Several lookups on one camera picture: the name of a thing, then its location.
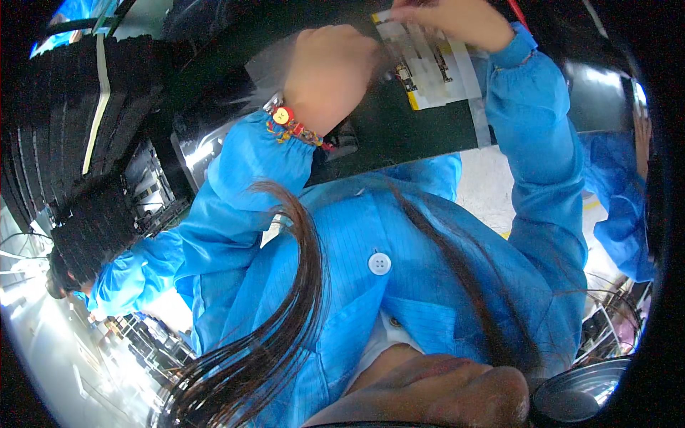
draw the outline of cable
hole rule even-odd
[[[514,15],[516,15],[516,19],[519,20],[521,24],[530,32],[530,28],[528,28],[528,24],[525,22],[525,16],[523,15],[523,12],[521,11],[521,8],[519,7],[519,4],[516,2],[516,0],[507,0],[509,3],[509,6],[511,6],[512,10],[514,11]]]
[[[5,242],[9,241],[10,238],[13,238],[13,237],[19,236],[19,235],[35,235],[35,236],[42,236],[43,238],[48,238],[48,239],[52,240],[52,238],[50,238],[48,235],[39,234],[39,233],[37,233],[37,232],[28,232],[28,233],[26,233],[26,234],[25,234],[24,232],[17,232],[17,233],[15,233],[15,234],[9,235],[7,238],[3,239],[2,242],[0,242],[0,247],[2,247],[2,246],[5,244]]]

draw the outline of forearm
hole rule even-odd
[[[582,269],[583,156],[566,117],[569,94],[557,66],[518,34],[491,55],[486,113],[509,161],[516,218],[509,241],[546,275]]]

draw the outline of black wire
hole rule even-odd
[[[29,233],[27,233],[27,234],[25,234],[24,232],[17,232],[17,233],[15,233],[15,234],[9,235],[7,238],[3,239],[2,242],[0,242],[0,247],[2,247],[3,244],[5,244],[5,242],[9,241],[10,238],[13,238],[13,237],[19,236],[19,235],[35,235],[35,236],[42,236],[43,238],[48,238],[48,239],[52,240],[52,238],[50,238],[48,235],[43,235],[43,234],[39,234],[39,233],[36,233],[36,232],[29,232]]]
[[[642,326],[641,326],[642,323],[640,322],[640,320],[642,318],[640,318],[640,316],[638,315],[637,309],[635,309],[635,307],[633,307],[633,305],[631,305],[630,302],[628,302],[628,300],[625,297],[621,296],[618,292],[611,291],[611,290],[602,290],[601,288],[588,288],[587,291],[605,292],[605,293],[613,294],[614,296],[618,297],[622,302],[624,302],[626,304],[626,306],[628,306],[628,309],[630,309],[630,312],[635,317],[635,325],[633,325],[633,328],[635,328],[635,330],[636,330],[636,335],[637,335],[638,339],[642,336],[642,330],[641,330],[642,329]],[[576,291],[576,290],[567,291],[567,292],[564,292],[564,294],[572,293],[572,292],[578,292],[578,291]]]

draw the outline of black work surface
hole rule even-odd
[[[174,79],[172,108],[185,110],[228,68],[243,66],[272,43],[305,28],[348,23],[380,41],[371,14],[391,5],[389,0],[246,5],[236,14],[236,22]],[[308,185],[477,146],[468,101],[415,112],[396,80],[374,79],[350,119],[358,150],[331,162],[315,163]]]

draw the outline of blue sleeve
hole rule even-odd
[[[278,204],[248,187],[271,180],[299,194],[311,173],[314,147],[295,138],[278,142],[267,129],[270,119],[256,112],[231,128],[190,215],[179,226],[186,262],[176,287],[194,297],[191,337],[199,353],[221,339],[238,288],[260,250],[262,232],[273,218],[269,210]],[[274,125],[274,130],[283,128]]]
[[[503,51],[490,56],[486,113],[514,176],[516,211],[509,243],[550,287],[586,288],[582,269],[583,159],[566,117],[569,92],[557,66],[520,25]]]
[[[90,293],[88,310],[98,307],[108,316],[119,316],[145,309],[173,287],[183,260],[178,228],[138,242],[102,267]]]
[[[648,260],[645,182],[637,173],[631,132],[578,134],[585,157],[585,189],[609,213],[595,225],[595,237],[621,272],[636,282],[654,279]]]

